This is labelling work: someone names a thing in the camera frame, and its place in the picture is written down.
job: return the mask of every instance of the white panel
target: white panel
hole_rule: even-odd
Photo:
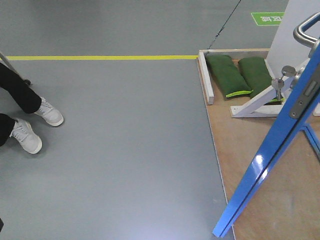
[[[298,43],[293,37],[293,32],[296,26],[317,12],[320,12],[320,0],[289,0],[266,58],[276,77],[281,76],[283,66],[298,66],[308,57],[311,49]],[[306,33],[318,38],[320,22],[312,26]]]

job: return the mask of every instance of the yellow line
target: yellow line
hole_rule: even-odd
[[[7,56],[11,61],[39,60],[188,60],[198,55],[137,55],[137,56]]]

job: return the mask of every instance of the shoe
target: shoe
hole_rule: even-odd
[[[38,135],[34,133],[29,122],[15,118],[13,130],[10,137],[17,139],[20,145],[30,154],[36,154],[42,148],[42,141]]]
[[[38,116],[42,117],[51,126],[59,126],[64,122],[64,117],[52,106],[47,100],[41,97],[41,105],[38,111],[35,112]]]

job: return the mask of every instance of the wooden platform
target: wooden platform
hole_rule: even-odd
[[[225,100],[211,83],[214,104],[206,107],[229,200],[275,118],[231,118],[229,107],[249,98]],[[320,117],[308,121],[320,136]],[[320,240],[320,162],[303,132],[236,220],[234,232],[236,240]]]

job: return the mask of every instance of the green sandbag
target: green sandbag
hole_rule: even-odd
[[[211,73],[216,76],[217,83],[226,98],[247,95],[252,92],[230,56],[207,56],[206,63]]]
[[[272,78],[263,57],[246,57],[238,62],[246,83],[253,89],[250,98],[255,97],[271,85]]]

